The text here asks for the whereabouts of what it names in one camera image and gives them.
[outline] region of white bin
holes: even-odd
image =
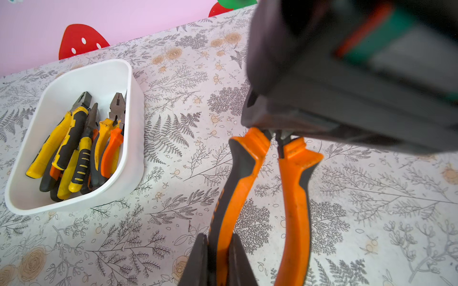
[[[125,96],[126,90],[124,143],[118,168],[112,177],[97,190],[85,195],[75,193],[62,202],[51,200],[49,192],[40,192],[41,179],[27,177],[26,171],[78,96],[88,91],[92,95],[91,106],[98,103],[100,120],[104,120],[108,117],[115,93],[121,92]],[[50,210],[84,210],[128,195],[143,176],[144,119],[143,92],[132,76],[132,67],[125,60],[103,61],[58,77],[44,90],[38,102],[6,185],[6,205],[16,214],[30,215]]]

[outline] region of black grip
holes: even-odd
[[[81,190],[80,190],[80,193],[81,194],[88,194],[90,192],[92,192],[92,188],[89,188],[89,171],[87,172],[86,176],[84,177],[84,181],[83,181],[83,185],[81,186]]]
[[[237,233],[232,235],[229,246],[229,274],[227,286],[257,286],[255,275]]]
[[[57,154],[57,149],[56,151],[54,151],[54,154],[51,156],[51,159],[49,160],[48,165],[46,166],[46,169],[44,170],[43,177],[41,178],[40,191],[42,192],[49,192],[56,185],[57,181],[54,180],[54,178],[51,177],[49,173],[51,171],[51,167],[53,165],[52,163],[53,163],[53,160],[56,154]]]
[[[199,233],[178,286],[207,286],[207,236]]]
[[[81,185],[83,184],[84,178],[86,177],[89,169],[91,158],[91,150],[83,149],[80,150],[78,162],[76,163],[75,173],[71,178],[71,182]]]
[[[59,159],[56,164],[59,168],[67,169],[70,158],[73,155],[73,151],[78,147],[78,143],[81,139],[81,134],[84,131],[84,123],[86,122],[87,114],[84,111],[78,111],[73,115],[75,120],[75,126],[73,126],[68,135],[70,136],[68,141],[64,145],[61,145],[59,151]]]
[[[208,270],[209,275],[216,273],[216,251],[218,248],[218,237],[223,224],[223,219],[229,202],[232,199],[235,188],[239,181],[253,173],[256,165],[255,159],[250,153],[234,139],[229,139],[229,148],[232,154],[232,170],[230,171],[228,180],[224,185],[223,192],[218,199],[218,207],[213,213],[212,222],[210,224],[211,231],[208,234]],[[209,279],[209,283],[213,284],[213,278]]]
[[[100,159],[98,161],[98,186],[102,186],[104,183],[106,183],[108,181],[109,178],[106,178],[102,175],[102,158],[104,157],[104,154],[105,154],[105,150],[102,152],[102,154],[100,155]]]
[[[97,134],[97,136],[95,137],[94,139],[94,142],[92,142],[92,147],[91,147],[91,165],[90,165],[90,168],[91,168],[91,183],[92,183],[92,186],[94,188],[98,188],[100,187],[100,184],[98,182],[98,178],[99,178],[99,174],[100,174],[100,171],[97,171],[97,169],[95,168],[95,146],[97,145],[97,141],[98,141],[98,138],[100,136],[100,133]]]
[[[57,192],[59,191],[59,183],[60,178],[57,180],[57,184],[51,189],[51,192],[49,193],[51,200],[55,201],[56,203],[63,201],[57,196]]]
[[[304,189],[307,198],[309,196],[309,180],[312,176],[313,170],[318,166],[318,163],[305,169],[300,175],[299,186]]]

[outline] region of leaf pattern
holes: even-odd
[[[2,77],[1,277],[14,272],[10,285],[178,284],[232,171],[228,140],[247,132],[240,115],[250,88],[245,69],[255,8]],[[114,58],[132,65],[144,95],[141,182],[124,198],[79,211],[11,213],[5,185],[42,92],[65,72]],[[306,193],[306,286],[455,284],[457,153],[415,156],[306,142],[325,156]],[[258,285],[274,284],[286,235],[277,146],[273,140],[234,228]],[[28,272],[34,280],[24,282],[20,269],[32,254],[44,257]]]

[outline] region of table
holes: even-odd
[[[242,135],[254,7],[2,78],[2,195],[43,89],[105,59],[127,60],[145,96],[145,173],[135,189],[74,213],[0,207],[0,285],[174,285],[208,232]],[[412,156],[306,139],[325,155],[309,185],[306,285],[458,285],[458,156]],[[259,285],[273,284],[285,238],[275,146],[244,205],[240,235]]]

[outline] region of metal pliers head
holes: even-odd
[[[113,126],[122,129],[124,127],[125,100],[122,93],[117,92],[110,104],[109,118],[113,121]]]

